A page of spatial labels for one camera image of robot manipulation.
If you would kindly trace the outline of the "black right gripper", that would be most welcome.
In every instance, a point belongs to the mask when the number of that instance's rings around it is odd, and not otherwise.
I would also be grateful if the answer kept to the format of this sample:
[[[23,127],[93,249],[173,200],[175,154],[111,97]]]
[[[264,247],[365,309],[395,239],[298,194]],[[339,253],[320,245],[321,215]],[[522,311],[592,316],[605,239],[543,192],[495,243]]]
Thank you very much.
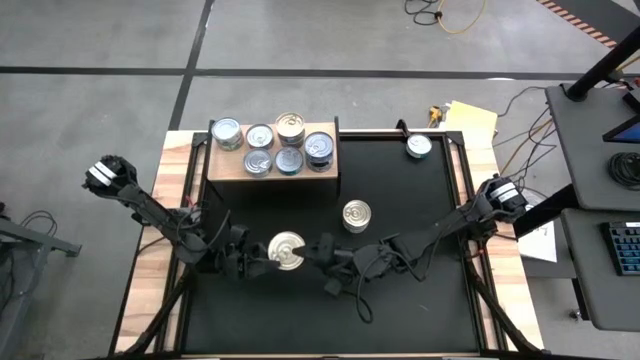
[[[292,252],[311,261],[315,266],[330,266],[336,263],[338,276],[350,281],[383,277],[393,269],[397,259],[397,253],[386,244],[335,250],[334,237],[330,233],[323,233],[319,241],[296,247]],[[336,278],[330,278],[324,285],[324,291],[333,297],[338,297],[342,288],[343,284]]]

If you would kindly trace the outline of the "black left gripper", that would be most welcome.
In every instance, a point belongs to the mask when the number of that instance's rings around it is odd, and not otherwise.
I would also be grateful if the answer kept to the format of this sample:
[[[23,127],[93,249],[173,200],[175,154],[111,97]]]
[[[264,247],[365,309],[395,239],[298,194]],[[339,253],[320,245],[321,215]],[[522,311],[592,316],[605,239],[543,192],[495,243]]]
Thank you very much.
[[[253,279],[280,268],[280,262],[269,260],[263,243],[247,243],[249,229],[233,225],[229,238],[219,253],[221,273],[233,280]]]

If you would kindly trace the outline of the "tall red blue label can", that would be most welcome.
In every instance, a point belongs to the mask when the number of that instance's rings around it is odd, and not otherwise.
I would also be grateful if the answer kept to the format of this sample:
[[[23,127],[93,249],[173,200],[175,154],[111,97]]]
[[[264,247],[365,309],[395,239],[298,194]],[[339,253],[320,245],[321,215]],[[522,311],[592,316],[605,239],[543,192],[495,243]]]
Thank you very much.
[[[296,144],[304,139],[305,120],[295,112],[279,115],[275,121],[279,139],[286,144]]]
[[[368,227],[371,217],[371,208],[362,200],[351,200],[342,210],[344,227]]]

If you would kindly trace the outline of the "teal tuna can with barcode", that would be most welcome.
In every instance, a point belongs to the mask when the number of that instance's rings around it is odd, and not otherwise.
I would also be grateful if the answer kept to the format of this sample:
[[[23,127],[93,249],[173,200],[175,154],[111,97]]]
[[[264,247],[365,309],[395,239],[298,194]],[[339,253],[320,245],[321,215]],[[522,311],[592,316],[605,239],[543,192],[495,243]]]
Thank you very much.
[[[301,172],[304,159],[299,149],[283,147],[276,153],[275,164],[282,175],[295,176]]]

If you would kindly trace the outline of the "silver-top reddish-side tuna can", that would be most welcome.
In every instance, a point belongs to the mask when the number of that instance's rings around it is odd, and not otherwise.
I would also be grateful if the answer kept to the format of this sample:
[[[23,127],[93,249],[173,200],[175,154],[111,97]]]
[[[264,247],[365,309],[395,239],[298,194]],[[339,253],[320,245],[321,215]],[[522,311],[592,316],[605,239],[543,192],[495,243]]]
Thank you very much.
[[[267,124],[255,124],[246,131],[245,139],[251,149],[269,150],[274,144],[274,133]]]

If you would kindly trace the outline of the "blue label tuna can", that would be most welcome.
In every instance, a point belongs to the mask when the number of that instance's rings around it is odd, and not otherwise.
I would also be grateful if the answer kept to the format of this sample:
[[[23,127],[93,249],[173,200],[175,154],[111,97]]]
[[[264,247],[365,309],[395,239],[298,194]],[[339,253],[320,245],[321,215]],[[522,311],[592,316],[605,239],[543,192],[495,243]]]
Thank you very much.
[[[326,132],[313,132],[304,142],[304,150],[307,157],[312,160],[323,160],[333,155],[333,138]]]

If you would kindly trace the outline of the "white green label tuna can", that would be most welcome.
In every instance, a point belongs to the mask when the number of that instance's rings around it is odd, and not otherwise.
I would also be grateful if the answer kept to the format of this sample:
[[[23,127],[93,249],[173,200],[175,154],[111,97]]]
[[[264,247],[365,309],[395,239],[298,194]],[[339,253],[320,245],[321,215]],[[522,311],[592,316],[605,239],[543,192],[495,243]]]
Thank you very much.
[[[238,147],[244,140],[240,124],[231,117],[214,121],[211,126],[211,134],[221,147]]]

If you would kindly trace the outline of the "yellow paper folder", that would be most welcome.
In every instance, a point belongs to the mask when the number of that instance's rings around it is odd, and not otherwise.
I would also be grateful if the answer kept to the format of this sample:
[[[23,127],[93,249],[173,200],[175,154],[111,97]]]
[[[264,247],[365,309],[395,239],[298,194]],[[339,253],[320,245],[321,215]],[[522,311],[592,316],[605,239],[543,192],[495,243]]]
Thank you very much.
[[[487,133],[493,137],[498,115],[490,110],[453,100],[448,103],[445,127],[451,131]]]

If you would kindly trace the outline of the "white paper sheet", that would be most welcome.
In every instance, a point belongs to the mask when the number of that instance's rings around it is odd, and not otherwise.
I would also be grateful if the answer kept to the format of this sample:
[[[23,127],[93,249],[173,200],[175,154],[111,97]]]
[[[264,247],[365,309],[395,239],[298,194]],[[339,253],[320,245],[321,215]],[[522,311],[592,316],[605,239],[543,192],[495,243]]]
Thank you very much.
[[[557,262],[555,228],[553,222],[538,227],[530,233],[518,238],[518,248],[522,256]]]

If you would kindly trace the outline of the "grey metal stand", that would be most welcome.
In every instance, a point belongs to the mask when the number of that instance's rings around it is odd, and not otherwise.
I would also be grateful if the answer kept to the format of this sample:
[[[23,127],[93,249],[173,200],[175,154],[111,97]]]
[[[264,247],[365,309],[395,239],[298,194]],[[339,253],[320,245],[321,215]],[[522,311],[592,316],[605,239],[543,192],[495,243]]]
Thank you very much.
[[[77,257],[82,246],[0,218],[0,360],[10,360],[48,256]]]

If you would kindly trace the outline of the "grey side desk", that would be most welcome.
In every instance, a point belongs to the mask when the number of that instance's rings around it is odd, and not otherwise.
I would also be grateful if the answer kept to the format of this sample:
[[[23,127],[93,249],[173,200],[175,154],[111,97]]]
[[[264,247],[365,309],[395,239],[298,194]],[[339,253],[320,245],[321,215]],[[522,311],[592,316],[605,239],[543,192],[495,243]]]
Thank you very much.
[[[605,225],[640,226],[640,212],[565,209],[560,215],[586,313],[599,330],[640,332],[640,259],[621,275]]]
[[[620,152],[640,154],[640,143],[606,142],[603,136],[632,119],[625,91],[593,88],[574,102],[560,86],[545,90],[572,185],[580,206],[591,210],[640,211],[640,191],[629,190],[608,174],[609,159]]]

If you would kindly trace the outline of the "backlit black keyboard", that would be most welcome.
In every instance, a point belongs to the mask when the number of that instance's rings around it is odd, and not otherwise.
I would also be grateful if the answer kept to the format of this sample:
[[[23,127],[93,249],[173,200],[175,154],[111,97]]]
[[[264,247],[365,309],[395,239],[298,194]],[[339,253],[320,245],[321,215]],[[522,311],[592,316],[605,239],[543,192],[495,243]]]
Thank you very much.
[[[606,222],[599,225],[618,276],[640,276],[640,222]]]

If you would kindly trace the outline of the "dark tablet screen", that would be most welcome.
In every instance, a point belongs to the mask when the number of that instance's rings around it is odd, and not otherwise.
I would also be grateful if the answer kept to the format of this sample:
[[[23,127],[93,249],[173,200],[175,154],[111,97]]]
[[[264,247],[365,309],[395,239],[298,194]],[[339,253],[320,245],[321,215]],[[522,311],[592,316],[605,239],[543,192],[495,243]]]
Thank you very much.
[[[604,142],[640,144],[640,115],[608,131],[602,139]]]

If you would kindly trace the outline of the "black slanted pole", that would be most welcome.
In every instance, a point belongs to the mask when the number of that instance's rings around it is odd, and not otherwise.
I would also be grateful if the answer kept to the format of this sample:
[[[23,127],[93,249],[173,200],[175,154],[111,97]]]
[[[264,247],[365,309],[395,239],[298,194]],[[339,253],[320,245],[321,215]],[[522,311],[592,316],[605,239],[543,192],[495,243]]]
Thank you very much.
[[[565,95],[574,102],[583,101],[588,92],[611,75],[620,65],[640,49],[640,25],[616,45],[606,56],[589,69],[569,88]]]

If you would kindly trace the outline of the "wooden shelf black frame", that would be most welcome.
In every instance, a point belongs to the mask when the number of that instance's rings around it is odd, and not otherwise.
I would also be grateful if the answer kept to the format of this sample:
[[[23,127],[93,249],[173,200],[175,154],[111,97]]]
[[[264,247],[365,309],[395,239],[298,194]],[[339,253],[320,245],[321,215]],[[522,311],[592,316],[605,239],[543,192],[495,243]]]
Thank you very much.
[[[239,126],[243,135],[243,144],[236,150],[223,150],[213,141],[208,150],[208,170],[207,179],[214,185],[231,185],[240,187],[250,182],[267,182],[283,185],[286,181],[312,182],[324,185],[329,184],[329,188],[336,190],[339,188],[338,181],[340,179],[340,138],[339,138],[339,119],[334,118],[332,122],[306,123],[305,134],[310,135],[314,132],[324,132],[332,137],[334,150],[332,153],[331,167],[325,172],[316,172],[311,170],[306,164],[302,166],[302,170],[295,175],[284,175],[276,169],[276,165],[272,166],[272,170],[264,177],[254,177],[250,175],[244,168],[243,159],[251,150],[248,142],[248,132],[250,125]]]

